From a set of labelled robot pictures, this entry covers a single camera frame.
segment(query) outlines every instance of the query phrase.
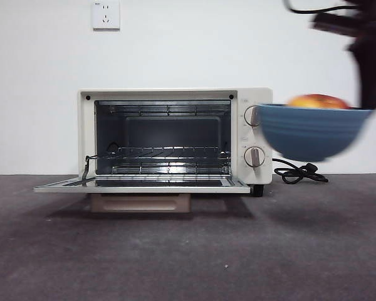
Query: open oven door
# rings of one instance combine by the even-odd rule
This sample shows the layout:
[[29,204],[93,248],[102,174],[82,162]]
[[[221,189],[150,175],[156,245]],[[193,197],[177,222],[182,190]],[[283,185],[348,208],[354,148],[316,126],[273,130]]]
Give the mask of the open oven door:
[[249,193],[250,187],[222,175],[77,177],[34,188],[36,193]]

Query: temperature knob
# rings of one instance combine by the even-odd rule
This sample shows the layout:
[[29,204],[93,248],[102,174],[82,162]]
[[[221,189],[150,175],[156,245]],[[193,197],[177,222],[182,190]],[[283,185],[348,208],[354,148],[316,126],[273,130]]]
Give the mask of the temperature knob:
[[259,125],[258,108],[255,105],[248,107],[244,112],[245,122],[252,126],[257,127]]
[[250,147],[244,153],[244,160],[251,167],[259,167],[264,162],[264,152],[260,147]]

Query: toaster oven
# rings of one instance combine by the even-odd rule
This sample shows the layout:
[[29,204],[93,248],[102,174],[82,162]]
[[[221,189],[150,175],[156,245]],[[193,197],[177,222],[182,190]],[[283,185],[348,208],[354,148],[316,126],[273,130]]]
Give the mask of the toaster oven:
[[39,193],[252,193],[271,182],[268,88],[82,90],[79,175]]

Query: apple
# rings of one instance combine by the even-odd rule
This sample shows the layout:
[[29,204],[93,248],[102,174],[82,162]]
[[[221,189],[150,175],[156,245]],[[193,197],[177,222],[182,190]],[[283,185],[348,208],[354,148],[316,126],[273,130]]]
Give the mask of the apple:
[[324,94],[300,95],[291,99],[287,103],[287,106],[301,108],[350,108],[344,100]]

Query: wall outlet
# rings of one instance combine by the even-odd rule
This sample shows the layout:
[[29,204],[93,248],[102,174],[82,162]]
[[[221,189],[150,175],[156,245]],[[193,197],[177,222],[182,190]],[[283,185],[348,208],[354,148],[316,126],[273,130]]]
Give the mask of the wall outlet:
[[92,3],[93,29],[120,29],[120,3],[102,1]]

